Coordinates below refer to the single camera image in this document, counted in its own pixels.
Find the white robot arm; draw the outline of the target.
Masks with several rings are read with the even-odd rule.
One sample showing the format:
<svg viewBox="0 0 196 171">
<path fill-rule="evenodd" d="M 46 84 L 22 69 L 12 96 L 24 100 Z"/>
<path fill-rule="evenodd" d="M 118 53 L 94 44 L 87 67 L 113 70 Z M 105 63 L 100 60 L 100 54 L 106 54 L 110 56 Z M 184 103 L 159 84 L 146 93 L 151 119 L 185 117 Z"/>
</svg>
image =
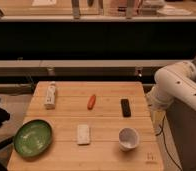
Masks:
<svg viewBox="0 0 196 171">
<path fill-rule="evenodd" d="M 196 66 L 190 61 L 181 61 L 158 69 L 155 84 L 146 94 L 152 110 L 165 110 L 177 98 L 196 111 Z"/>
</svg>

